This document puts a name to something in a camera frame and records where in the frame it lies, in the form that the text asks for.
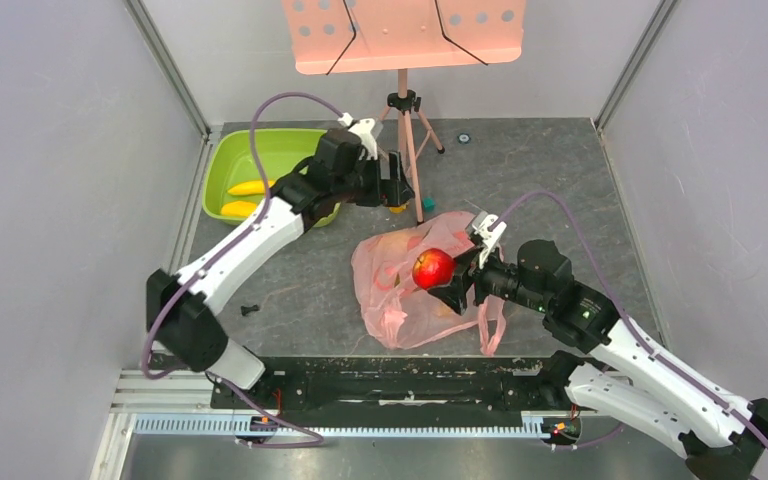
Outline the red fruit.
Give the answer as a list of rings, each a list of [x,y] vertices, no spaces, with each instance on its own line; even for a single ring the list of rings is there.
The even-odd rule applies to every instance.
[[[412,279],[423,290],[447,285],[454,276],[456,262],[444,250],[430,248],[422,252],[412,267]]]

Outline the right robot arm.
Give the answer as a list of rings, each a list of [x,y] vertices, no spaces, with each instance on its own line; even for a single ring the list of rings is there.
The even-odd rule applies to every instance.
[[[747,400],[706,380],[643,333],[603,293],[574,278],[554,242],[521,245],[513,263],[475,246],[453,257],[422,252],[412,277],[457,314],[495,297],[542,314],[542,325],[579,356],[558,351],[539,373],[551,408],[569,402],[657,440],[698,479],[750,479],[768,452],[768,399]]]

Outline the green plastic basin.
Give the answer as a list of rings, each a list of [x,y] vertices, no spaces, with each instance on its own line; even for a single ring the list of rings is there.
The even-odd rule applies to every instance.
[[[323,129],[259,128],[255,131],[258,155],[269,181],[288,173],[304,158],[311,156]],[[261,190],[249,189],[246,194],[234,194],[233,189],[244,183],[261,183],[260,172],[250,149],[249,132],[236,131],[223,138],[207,168],[202,190],[202,208],[208,216],[229,225],[242,222],[240,216],[222,213],[234,202],[257,205],[263,199]]]

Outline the pink music stand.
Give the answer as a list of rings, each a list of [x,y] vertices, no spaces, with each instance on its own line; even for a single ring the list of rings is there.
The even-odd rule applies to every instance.
[[[285,1],[295,66],[304,75],[393,71],[397,89],[381,120],[396,114],[398,151],[415,190],[427,144],[446,148],[408,85],[420,68],[489,66],[520,57],[526,0]]]

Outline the teal cube near stand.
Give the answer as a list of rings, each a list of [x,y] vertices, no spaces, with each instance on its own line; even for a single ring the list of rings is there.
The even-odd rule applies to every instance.
[[[422,204],[422,209],[423,209],[424,212],[432,212],[436,208],[436,202],[430,196],[423,197],[422,201],[421,201],[421,204]]]

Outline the small black peg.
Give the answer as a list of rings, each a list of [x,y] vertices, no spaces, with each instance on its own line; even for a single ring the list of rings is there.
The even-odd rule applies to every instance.
[[[260,306],[257,305],[257,304],[255,304],[255,305],[241,305],[240,306],[240,314],[243,317],[249,316],[249,315],[251,315],[251,314],[253,314],[255,312],[259,312],[259,311],[260,311]]]

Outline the pink plastic bag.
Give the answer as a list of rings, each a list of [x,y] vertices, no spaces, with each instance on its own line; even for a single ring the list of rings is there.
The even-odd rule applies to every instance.
[[[480,306],[467,295],[459,315],[418,287],[412,278],[417,257],[439,248],[455,257],[472,246],[466,229],[475,215],[442,213],[423,224],[361,241],[351,257],[353,284],[368,333],[388,349],[413,349],[476,327],[480,351],[496,353],[507,327],[503,301],[489,297]]]

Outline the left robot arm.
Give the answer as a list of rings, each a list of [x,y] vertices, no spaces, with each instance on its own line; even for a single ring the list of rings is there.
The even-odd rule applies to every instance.
[[[217,316],[268,259],[338,204],[398,207],[413,199],[401,156],[356,127],[327,130],[314,153],[276,179],[254,213],[199,259],[146,281],[146,345],[160,343],[182,367],[236,385],[250,407],[274,394],[265,364],[230,339]]]

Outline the yellow fake banana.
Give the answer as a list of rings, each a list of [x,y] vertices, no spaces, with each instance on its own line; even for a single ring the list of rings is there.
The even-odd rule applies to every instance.
[[[268,190],[275,184],[274,180],[251,180],[238,183],[227,190],[227,193],[232,196],[252,196],[252,195],[265,195]]]

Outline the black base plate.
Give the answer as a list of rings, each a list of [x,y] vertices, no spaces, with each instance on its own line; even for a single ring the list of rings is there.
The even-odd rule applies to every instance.
[[[526,411],[570,411],[584,360],[537,357],[266,357],[247,395],[305,427],[515,427]]]

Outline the yellow fake mango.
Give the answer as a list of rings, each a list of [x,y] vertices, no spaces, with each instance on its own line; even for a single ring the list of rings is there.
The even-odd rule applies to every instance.
[[[248,218],[256,212],[258,204],[249,201],[233,201],[224,204],[220,209],[220,214],[225,217]]]

